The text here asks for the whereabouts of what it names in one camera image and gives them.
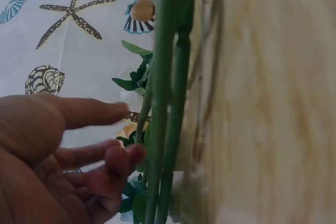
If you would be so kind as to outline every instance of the leaf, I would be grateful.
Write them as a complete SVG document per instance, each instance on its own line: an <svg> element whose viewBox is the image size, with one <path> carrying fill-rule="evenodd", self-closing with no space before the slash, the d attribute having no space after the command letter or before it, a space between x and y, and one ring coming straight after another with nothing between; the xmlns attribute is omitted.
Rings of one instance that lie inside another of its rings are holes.
<svg viewBox="0 0 336 224"><path fill-rule="evenodd" d="M132 210L132 199L131 198L123 199L121 201L119 212L123 213L131 210Z"/></svg>
<svg viewBox="0 0 336 224"><path fill-rule="evenodd" d="M137 194L144 194L147 192L147 187L138 182L138 180L131 181L131 184L133 185Z"/></svg>
<svg viewBox="0 0 336 224"><path fill-rule="evenodd" d="M137 180L138 180L138 182L141 182L141 181L142 181L142 174L141 174L141 173L138 175Z"/></svg>
<svg viewBox="0 0 336 224"><path fill-rule="evenodd" d="M142 77L138 76L137 72L130 72L130 77L131 77L132 81L135 81L135 82L141 80L141 78L142 78Z"/></svg>
<svg viewBox="0 0 336 224"><path fill-rule="evenodd" d="M133 224L140 224L140 221L136 218L134 214L133 214Z"/></svg>
<svg viewBox="0 0 336 224"><path fill-rule="evenodd" d="M139 95L145 95L145 89L143 87L134 90Z"/></svg>
<svg viewBox="0 0 336 224"><path fill-rule="evenodd" d="M132 142L132 144L134 144L134 139L135 139L135 131L133 131L129 137L129 140Z"/></svg>
<svg viewBox="0 0 336 224"><path fill-rule="evenodd" d="M133 198L137 194L137 191L131 183L127 182L122 193L125 194L127 197Z"/></svg>
<svg viewBox="0 0 336 224"><path fill-rule="evenodd" d="M141 222L145 223L147 197L137 194L132 202L133 215Z"/></svg>
<svg viewBox="0 0 336 224"><path fill-rule="evenodd" d="M122 136L118 136L115 139L121 140L122 143L124 144L124 147L127 147L130 144L134 144L134 141L132 142L131 140L129 140L129 139L125 138L125 137L122 137Z"/></svg>
<svg viewBox="0 0 336 224"><path fill-rule="evenodd" d="M135 166L135 169L139 172L139 173L143 173L144 170L146 168L146 160L143 159L140 163L138 163L136 166Z"/></svg>
<svg viewBox="0 0 336 224"><path fill-rule="evenodd" d="M148 50L145 50L141 47L138 47L134 44L131 44L125 40L122 40L121 41L122 45L124 46L124 48L126 48L128 51L134 53L134 54L138 54L140 56L144 56L144 55L149 55L152 53L152 51L148 51Z"/></svg>
<svg viewBox="0 0 336 224"><path fill-rule="evenodd" d="M150 53L148 55L140 55L141 58L149 65L153 59L153 53Z"/></svg>
<svg viewBox="0 0 336 224"><path fill-rule="evenodd" d="M138 88L138 85L134 81L126 81L119 78L112 78L112 81L127 91L133 91Z"/></svg>
<svg viewBox="0 0 336 224"><path fill-rule="evenodd" d="M136 73L138 74L138 77L140 77L139 80L142 79L143 75L146 73L147 65L146 62L143 60L138 69L136 70Z"/></svg>

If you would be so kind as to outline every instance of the green plant stem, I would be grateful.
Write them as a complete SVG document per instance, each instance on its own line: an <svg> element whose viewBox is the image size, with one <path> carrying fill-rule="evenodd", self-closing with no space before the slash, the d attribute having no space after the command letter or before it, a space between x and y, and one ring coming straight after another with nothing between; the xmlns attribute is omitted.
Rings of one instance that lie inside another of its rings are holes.
<svg viewBox="0 0 336 224"><path fill-rule="evenodd" d="M173 171L176 163L177 150L180 143L181 128L186 96L189 55L190 32L193 24L194 0L187 0L187 11L178 28L176 55L173 63L172 91L173 103L167 123L166 150L161 177L161 190L157 213L158 224L165 224L171 199Z"/></svg>
<svg viewBox="0 0 336 224"><path fill-rule="evenodd" d="M148 179L148 165L146 164L146 168L143 171L143 176L142 176L142 180L141 180L141 184L143 186L146 186L147 184L147 179Z"/></svg>
<svg viewBox="0 0 336 224"><path fill-rule="evenodd" d="M158 203L167 123L173 39L177 22L175 0L157 0L155 10L155 53L152 60L153 68L151 69L153 111L150 150L148 151L148 201L145 224L154 224Z"/></svg>
<svg viewBox="0 0 336 224"><path fill-rule="evenodd" d="M139 115L139 120L137 123L136 131L135 131L135 144L143 144L141 142L141 134L143 132L143 128L145 126L148 114L151 110L152 105L152 82L151 75L148 76L148 81L146 85L145 95L142 102L141 112Z"/></svg>

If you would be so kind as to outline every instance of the patterned fabric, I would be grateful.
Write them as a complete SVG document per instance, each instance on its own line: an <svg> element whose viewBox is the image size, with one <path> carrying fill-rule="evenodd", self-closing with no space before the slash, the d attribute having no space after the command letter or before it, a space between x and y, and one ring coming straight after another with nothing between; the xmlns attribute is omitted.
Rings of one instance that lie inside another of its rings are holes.
<svg viewBox="0 0 336 224"><path fill-rule="evenodd" d="M68 131L62 146L130 137L142 95L127 91L112 78L127 81L136 77L134 89L145 82L155 29L155 0L150 1L149 20L138 21L131 17L138 0L0 0L0 96L44 92L124 101L132 111L124 121ZM99 165L67 172L87 172ZM108 223L134 221L129 211Z"/></svg>

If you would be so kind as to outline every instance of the hand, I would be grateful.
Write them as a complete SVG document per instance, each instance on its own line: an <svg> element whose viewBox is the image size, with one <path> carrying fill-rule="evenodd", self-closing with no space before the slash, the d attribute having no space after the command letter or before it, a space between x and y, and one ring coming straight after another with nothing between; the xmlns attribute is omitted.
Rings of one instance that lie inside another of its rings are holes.
<svg viewBox="0 0 336 224"><path fill-rule="evenodd" d="M111 125L129 112L123 104L54 95L0 98L0 219L5 224L103 224L119 210L121 192L140 145L116 140L60 148L65 130ZM64 174L100 160L88 173Z"/></svg>

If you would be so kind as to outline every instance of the finger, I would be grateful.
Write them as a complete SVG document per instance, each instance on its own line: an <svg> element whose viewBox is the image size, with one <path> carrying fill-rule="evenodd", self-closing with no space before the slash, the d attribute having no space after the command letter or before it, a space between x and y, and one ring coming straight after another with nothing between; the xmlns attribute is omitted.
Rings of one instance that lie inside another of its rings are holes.
<svg viewBox="0 0 336 224"><path fill-rule="evenodd" d="M95 196L87 203L87 211L92 224L103 224L117 214L121 206L121 192L114 191L110 198Z"/></svg>
<svg viewBox="0 0 336 224"><path fill-rule="evenodd" d="M106 140L79 148L59 148L54 157L62 169L78 169L103 160L106 150L111 146L121 145L118 140Z"/></svg>
<svg viewBox="0 0 336 224"><path fill-rule="evenodd" d="M144 148L140 145L130 145L127 149L112 145L106 150L105 165L88 173L64 174L64 178L74 188L89 187L96 195L108 196L106 189L101 186L101 180L112 181L114 186L122 190L127 176L133 172L132 167L142 161L144 153Z"/></svg>
<svg viewBox="0 0 336 224"><path fill-rule="evenodd" d="M88 173L70 173L64 176L74 188L88 187L93 194L108 197L110 184L119 190L123 189L130 170L129 159L125 149L112 146L106 151L106 164L102 167Z"/></svg>
<svg viewBox="0 0 336 224"><path fill-rule="evenodd" d="M129 113L124 103L50 94L0 98L0 147L34 167L59 147L66 129L111 125Z"/></svg>
<svg viewBox="0 0 336 224"><path fill-rule="evenodd" d="M88 188L96 195L87 202L87 209L93 224L102 224L112 218L120 209L121 192L127 183L131 166L144 158L140 145L126 150L111 147L106 151L105 172L100 168L91 176Z"/></svg>
<svg viewBox="0 0 336 224"><path fill-rule="evenodd" d="M126 103L104 103L96 99L60 98L45 96L63 114L66 129L93 125L111 125L129 114Z"/></svg>
<svg viewBox="0 0 336 224"><path fill-rule="evenodd" d="M90 190L87 187L80 187L76 189L76 193L83 202L87 202L90 199L92 199L95 195L90 192Z"/></svg>

